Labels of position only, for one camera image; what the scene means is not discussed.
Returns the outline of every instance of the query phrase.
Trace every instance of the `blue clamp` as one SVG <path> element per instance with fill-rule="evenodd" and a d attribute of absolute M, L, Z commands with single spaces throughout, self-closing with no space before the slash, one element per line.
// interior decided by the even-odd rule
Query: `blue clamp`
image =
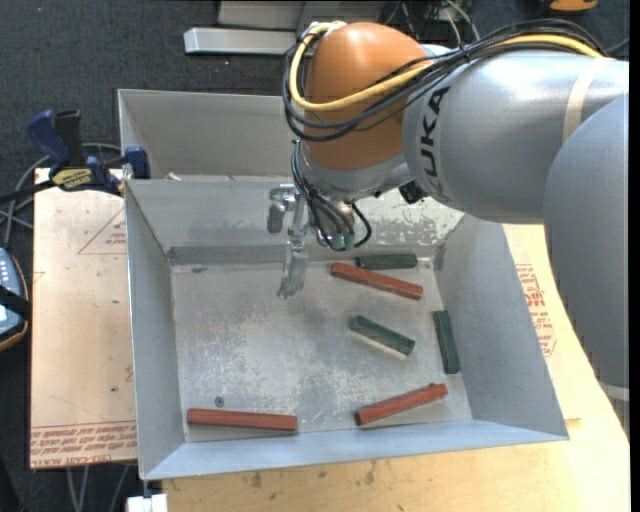
<path fill-rule="evenodd" d="M 79 112 L 75 114 L 77 123 L 75 132 L 66 133 L 75 146 L 80 140 Z M 53 161 L 49 170 L 49 180 L 62 190 L 67 192 L 77 190 L 101 190 L 109 194 L 122 195 L 122 180 L 111 174 L 108 165 L 100 162 L 95 156 L 86 157 L 84 165 L 70 165 L 72 162 L 82 162 L 84 156 L 78 158 L 68 149 L 68 144 L 56 131 L 53 124 L 54 114 L 51 110 L 45 110 L 35 116 L 27 126 L 27 135 L 33 145 L 46 153 Z M 124 156 L 116 160 L 119 164 L 125 164 L 125 176 L 136 179 L 151 178 L 151 168 L 144 149 L 140 146 L 128 147 Z"/>

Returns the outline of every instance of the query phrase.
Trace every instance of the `gray bin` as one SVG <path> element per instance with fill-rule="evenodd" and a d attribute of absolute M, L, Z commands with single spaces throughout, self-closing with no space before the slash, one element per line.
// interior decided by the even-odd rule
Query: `gray bin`
<path fill-rule="evenodd" d="M 144 145 L 157 177 L 184 176 L 129 182 L 125 196 L 143 479 L 566 439 L 500 225 L 403 205 L 397 194 L 362 201 L 371 241 L 345 254 L 309 237 L 305 286 L 281 300 L 286 234 L 266 229 L 269 190 L 288 181 L 292 150 L 279 99 L 120 91 L 120 106 L 123 147 Z M 259 119 L 247 123 L 253 108 Z M 264 138 L 261 123 L 271 127 Z M 229 154 L 256 140 L 257 153 Z M 329 275 L 333 261 L 407 251 L 418 267 L 390 274 L 421 284 L 419 301 Z M 442 367 L 440 309 L 451 317 L 456 375 Z M 360 343 L 348 329 L 358 314 L 414 338 L 414 352 L 399 359 Z M 356 427 L 358 408 L 430 382 L 448 395 Z M 295 414 L 298 432 L 186 422 L 188 408 L 217 408 L 217 398 L 224 409 Z"/>

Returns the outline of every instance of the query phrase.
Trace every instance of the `floor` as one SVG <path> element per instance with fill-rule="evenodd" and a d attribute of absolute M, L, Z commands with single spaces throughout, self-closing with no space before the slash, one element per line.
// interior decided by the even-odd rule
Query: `floor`
<path fill-rule="evenodd" d="M 425 3 L 407 2 L 412 9 Z M 390 2 L 387 12 L 406 29 L 395 4 Z M 470 12 L 480 34 L 486 34 L 530 19 L 536 7 L 536 0 L 475 0 Z M 613 49 L 613 56 L 628 59 L 628 43 L 619 43 L 629 37 L 629 9 L 629 0 L 600 0 L 571 19 L 603 48 Z M 42 110 L 80 109 L 85 141 L 117 145 L 120 88 L 278 95 L 278 57 L 185 55 L 183 33 L 212 25 L 215 13 L 211 1 L 0 0 L 0 196 L 13 191 L 42 156 L 25 133 Z M 20 218 L 32 219 L 30 206 Z M 0 243 L 29 279 L 31 231 L 14 223 L 9 237 L 0 222 Z M 0 353 L 0 511 L 74 510 L 66 471 L 28 469 L 29 351 L 27 335 Z M 92 467 L 84 510 L 120 510 L 126 496 L 144 491 L 136 474 L 135 466 Z M 79 491 L 84 469 L 72 476 Z"/>

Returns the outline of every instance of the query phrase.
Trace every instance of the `red stick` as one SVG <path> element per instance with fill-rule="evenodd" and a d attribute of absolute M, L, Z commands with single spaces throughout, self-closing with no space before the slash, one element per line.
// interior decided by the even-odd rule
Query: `red stick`
<path fill-rule="evenodd" d="M 295 431 L 298 418 L 286 414 L 263 414 L 257 412 L 219 411 L 217 409 L 189 409 L 187 421 L 199 425 L 222 425 L 227 427 L 262 428 L 269 430 Z"/>
<path fill-rule="evenodd" d="M 417 284 L 354 267 L 353 265 L 347 265 L 346 263 L 337 262 L 331 265 L 331 275 L 413 300 L 420 299 L 423 293 L 422 286 Z"/>
<path fill-rule="evenodd" d="M 426 388 L 411 391 L 404 395 L 396 396 L 378 402 L 377 404 L 363 407 L 355 413 L 357 425 L 364 425 L 380 418 L 386 418 L 419 405 L 433 402 L 447 394 L 447 386 L 444 384 L 430 384 Z"/>

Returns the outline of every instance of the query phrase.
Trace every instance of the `bin floor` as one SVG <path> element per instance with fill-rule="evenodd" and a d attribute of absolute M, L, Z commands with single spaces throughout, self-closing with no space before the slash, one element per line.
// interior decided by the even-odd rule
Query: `bin floor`
<path fill-rule="evenodd" d="M 193 407 L 294 414 L 299 432 L 353 429 L 357 409 L 431 382 L 445 383 L 448 395 L 370 426 L 471 419 L 462 374 L 442 367 L 430 261 L 384 272 L 423 286 L 418 301 L 331 277 L 330 265 L 310 263 L 304 288 L 287 300 L 276 296 L 281 265 L 172 269 L 186 441 L 281 435 L 189 425 Z M 367 344 L 349 330 L 356 315 L 414 339 L 413 352 L 402 359 Z"/>

